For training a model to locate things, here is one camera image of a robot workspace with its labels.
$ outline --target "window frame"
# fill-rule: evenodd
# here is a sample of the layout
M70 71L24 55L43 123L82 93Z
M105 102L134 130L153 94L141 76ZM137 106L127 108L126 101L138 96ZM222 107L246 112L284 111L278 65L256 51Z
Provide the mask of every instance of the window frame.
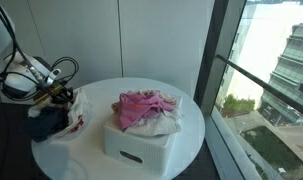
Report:
M232 50L246 2L215 1L194 96L194 101L205 116L205 138L221 179L261 179L236 135L231 132L214 106L227 65L281 101L303 112L303 106L297 101L237 66L230 59L224 58L229 57Z

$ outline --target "floor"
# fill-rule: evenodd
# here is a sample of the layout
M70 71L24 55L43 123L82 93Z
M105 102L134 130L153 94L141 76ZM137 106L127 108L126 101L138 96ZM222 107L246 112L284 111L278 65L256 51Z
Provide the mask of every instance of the floor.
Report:
M0 179L49 179L34 161L31 141L23 133L22 121L28 108L27 105L0 104ZM190 166L175 178L189 179L220 179L206 142Z

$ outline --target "pink towel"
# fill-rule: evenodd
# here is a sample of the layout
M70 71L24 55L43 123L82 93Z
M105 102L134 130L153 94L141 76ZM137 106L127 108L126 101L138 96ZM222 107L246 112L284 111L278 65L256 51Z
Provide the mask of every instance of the pink towel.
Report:
M120 94L119 118L122 130L135 124L140 118L149 118L161 110L172 111L175 107L164 102L159 93L152 95L128 92Z

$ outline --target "handle cutout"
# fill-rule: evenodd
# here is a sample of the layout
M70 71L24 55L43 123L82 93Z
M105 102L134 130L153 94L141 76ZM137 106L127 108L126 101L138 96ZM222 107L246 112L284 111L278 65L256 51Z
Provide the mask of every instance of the handle cutout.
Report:
M124 151L120 151L120 154L123 156L123 157L126 157L128 159L131 159L132 161L135 161L135 162L138 162L138 163L142 163L142 159L140 159L139 157L136 157L132 154L129 154L127 152L124 152Z

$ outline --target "table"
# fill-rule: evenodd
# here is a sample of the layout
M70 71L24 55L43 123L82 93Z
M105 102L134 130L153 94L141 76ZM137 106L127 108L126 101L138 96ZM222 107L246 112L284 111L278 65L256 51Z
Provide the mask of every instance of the table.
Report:
M52 179L173 179L194 160L204 139L203 115L196 103L181 90L150 79L116 78L83 86L93 116L81 134L72 140L32 141L35 161ZM115 160L103 152L102 124L113 113L110 105L119 100L119 94L129 90L157 89L182 97L183 119L181 132L176 135L168 169L164 176L155 176Z

